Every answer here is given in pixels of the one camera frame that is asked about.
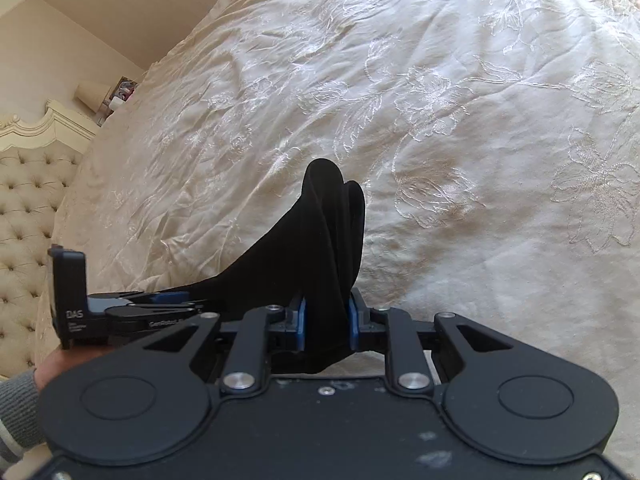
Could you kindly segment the person's left hand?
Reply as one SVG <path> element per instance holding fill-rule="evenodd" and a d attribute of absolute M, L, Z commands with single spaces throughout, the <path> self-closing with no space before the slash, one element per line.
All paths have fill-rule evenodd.
<path fill-rule="evenodd" d="M 74 347 L 68 350 L 57 348 L 52 351 L 34 371 L 34 381 L 38 391 L 46 388 L 49 382 L 73 367 L 84 364 L 99 356 L 105 356 L 112 347 Z"/>

